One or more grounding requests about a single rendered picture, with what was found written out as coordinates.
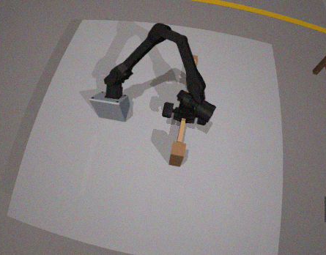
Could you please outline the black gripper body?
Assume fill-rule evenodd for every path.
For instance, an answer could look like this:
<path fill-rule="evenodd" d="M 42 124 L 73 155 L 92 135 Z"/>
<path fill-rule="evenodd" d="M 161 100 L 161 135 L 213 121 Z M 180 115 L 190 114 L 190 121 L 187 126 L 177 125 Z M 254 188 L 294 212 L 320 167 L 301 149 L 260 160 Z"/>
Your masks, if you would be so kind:
<path fill-rule="evenodd" d="M 174 107 L 174 103 L 165 102 L 162 116 L 171 118 L 171 114 L 174 113 L 175 118 L 184 118 L 184 119 L 192 119 L 192 120 L 198 118 L 196 122 L 198 125 L 206 125 L 207 122 L 199 118 L 198 116 L 196 116 L 194 110 L 187 112 L 187 111 L 183 111 L 181 106 L 179 108 L 176 107 L 175 109 L 173 107 Z"/>

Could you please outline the long wooden bed rail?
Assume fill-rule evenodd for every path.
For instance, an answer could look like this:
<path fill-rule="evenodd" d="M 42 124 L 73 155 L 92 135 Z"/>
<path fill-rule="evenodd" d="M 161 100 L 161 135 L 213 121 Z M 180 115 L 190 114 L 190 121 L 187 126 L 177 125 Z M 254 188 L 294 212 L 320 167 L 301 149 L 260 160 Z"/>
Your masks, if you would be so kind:
<path fill-rule="evenodd" d="M 177 142 L 180 142 L 180 143 L 182 143 L 182 137 L 183 137 L 183 133 L 184 133 L 184 129 L 185 129 L 185 121 L 186 121 L 186 119 L 182 118 L 182 120 L 180 122 L 179 134 L 178 134 L 178 138 L 177 138 Z"/>

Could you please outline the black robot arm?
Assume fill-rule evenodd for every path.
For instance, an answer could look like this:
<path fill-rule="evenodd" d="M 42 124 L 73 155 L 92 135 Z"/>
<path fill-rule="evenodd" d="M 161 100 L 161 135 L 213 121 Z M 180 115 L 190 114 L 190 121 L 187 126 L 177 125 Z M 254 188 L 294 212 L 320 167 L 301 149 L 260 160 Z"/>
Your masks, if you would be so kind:
<path fill-rule="evenodd" d="M 201 77 L 196 63 L 193 58 L 192 51 L 188 45 L 188 39 L 185 35 L 181 35 L 171 30 L 170 26 L 163 23 L 156 23 L 148 34 L 145 41 L 127 57 L 127 59 L 113 68 L 110 74 L 104 79 L 106 86 L 105 98 L 119 99 L 122 96 L 122 83 L 133 74 L 132 69 L 139 60 L 142 59 L 152 48 L 164 40 L 170 40 L 177 44 L 182 62 L 186 72 L 186 84 L 188 92 L 181 90 L 177 95 L 183 111 L 193 111 L 199 118 L 209 122 L 216 106 L 208 103 L 204 95 L 206 84 Z"/>

